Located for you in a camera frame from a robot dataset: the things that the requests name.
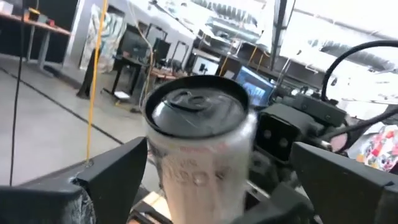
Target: can lid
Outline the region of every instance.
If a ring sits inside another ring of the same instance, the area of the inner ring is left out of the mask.
[[[158,87],[149,95],[144,114],[161,134],[198,139],[232,131],[244,121],[248,109],[248,94],[239,84],[200,75]]]

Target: aluminum can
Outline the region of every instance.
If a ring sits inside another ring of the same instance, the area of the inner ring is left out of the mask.
[[[150,93],[144,117],[174,224],[243,214],[257,123],[243,87],[211,75],[179,78]]]

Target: black table leg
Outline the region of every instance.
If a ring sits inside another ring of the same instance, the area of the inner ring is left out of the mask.
[[[122,69],[123,69],[123,66],[120,66],[119,69],[118,69],[118,73],[116,74],[116,78],[114,79],[113,86],[112,86],[112,91],[111,91],[112,95],[116,91],[116,87],[118,85],[120,75],[122,74]]]
[[[141,66],[138,65],[138,66],[136,66],[136,69],[134,71],[134,77],[132,78],[132,82],[131,82],[131,86],[130,86],[130,90],[129,90],[130,96],[132,95],[134,89],[136,88],[140,72],[141,72]]]

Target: pull tab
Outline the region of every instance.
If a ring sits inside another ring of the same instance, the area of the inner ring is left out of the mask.
[[[188,90],[180,90],[168,96],[171,106],[189,112],[199,112],[209,107],[207,97],[192,95]]]

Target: gray floor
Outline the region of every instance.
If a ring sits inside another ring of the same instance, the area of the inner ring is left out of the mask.
[[[1,58],[0,67],[17,74],[17,61]],[[103,86],[110,86],[112,75],[100,75],[96,91],[94,123],[123,142],[145,135],[142,117],[114,106]],[[46,95],[88,119],[89,101],[75,97],[76,90],[56,78],[46,77],[30,65],[22,70],[22,79]],[[9,181],[12,112],[16,80],[0,72],[0,185]],[[14,183],[20,184],[85,158],[87,124],[61,109],[34,90],[21,84],[19,95]],[[92,130],[92,156],[118,143]],[[155,167],[147,163],[142,180],[149,190],[157,190],[159,179]]]

